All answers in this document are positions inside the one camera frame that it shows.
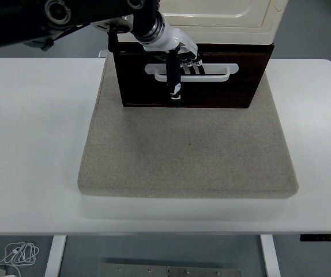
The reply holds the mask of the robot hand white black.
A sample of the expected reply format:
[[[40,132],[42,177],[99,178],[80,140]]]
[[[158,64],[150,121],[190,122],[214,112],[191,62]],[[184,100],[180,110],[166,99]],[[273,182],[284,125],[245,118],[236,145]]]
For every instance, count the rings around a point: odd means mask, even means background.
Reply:
[[[179,28],[165,23],[157,27],[154,33],[138,38],[144,50],[150,53],[159,52],[165,60],[167,88],[175,107],[181,106],[181,67],[196,66],[199,74],[204,74],[202,59],[197,45]]]

